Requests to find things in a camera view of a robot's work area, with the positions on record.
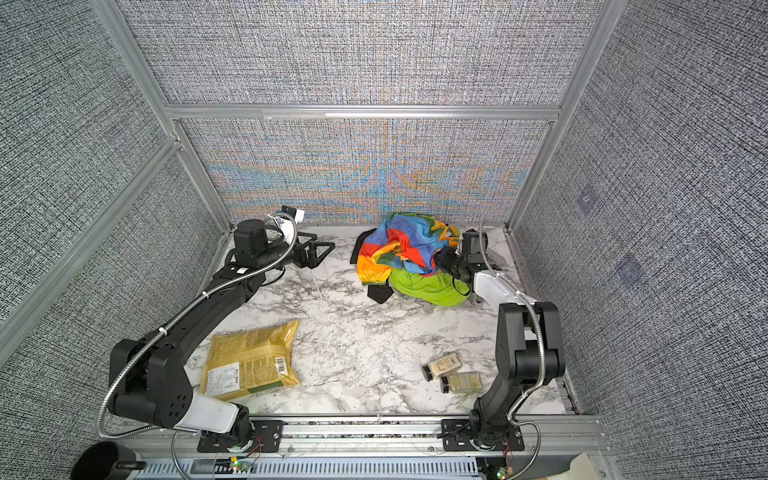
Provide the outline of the lime green cloth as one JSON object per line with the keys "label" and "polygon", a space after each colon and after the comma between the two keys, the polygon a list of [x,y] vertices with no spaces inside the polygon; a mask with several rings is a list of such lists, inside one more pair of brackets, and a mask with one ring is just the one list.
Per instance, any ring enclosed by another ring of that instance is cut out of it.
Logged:
{"label": "lime green cloth", "polygon": [[437,254],[457,248],[460,232],[431,215],[396,213],[386,222],[393,244],[388,283],[399,293],[435,306],[455,307],[469,296],[470,287],[437,264]]}

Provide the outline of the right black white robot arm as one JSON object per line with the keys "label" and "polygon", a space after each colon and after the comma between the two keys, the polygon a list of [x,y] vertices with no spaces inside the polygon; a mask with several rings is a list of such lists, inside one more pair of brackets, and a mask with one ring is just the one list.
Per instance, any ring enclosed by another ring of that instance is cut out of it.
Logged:
{"label": "right black white robot arm", "polygon": [[480,450],[502,443],[520,449],[518,411],[534,392],[565,373],[560,315],[553,303],[529,296],[497,269],[487,244],[484,232],[468,230],[457,248],[441,249],[435,261],[497,313],[497,374],[470,411],[467,440]]}

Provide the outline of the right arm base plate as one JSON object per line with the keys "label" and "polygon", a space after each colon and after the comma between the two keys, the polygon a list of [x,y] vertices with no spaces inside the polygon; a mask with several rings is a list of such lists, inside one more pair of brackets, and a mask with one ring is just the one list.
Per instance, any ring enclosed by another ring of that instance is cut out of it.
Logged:
{"label": "right arm base plate", "polygon": [[440,427],[437,438],[449,452],[502,452],[505,449],[519,452],[525,449],[520,428],[509,423],[486,425],[468,418],[444,418]]}

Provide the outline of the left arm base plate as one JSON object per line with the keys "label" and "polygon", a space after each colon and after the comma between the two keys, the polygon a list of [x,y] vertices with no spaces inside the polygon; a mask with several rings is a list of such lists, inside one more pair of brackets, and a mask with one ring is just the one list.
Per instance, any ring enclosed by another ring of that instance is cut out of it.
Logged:
{"label": "left arm base plate", "polygon": [[201,434],[198,453],[277,453],[282,440],[284,422],[280,420],[248,420],[239,422],[229,433]]}

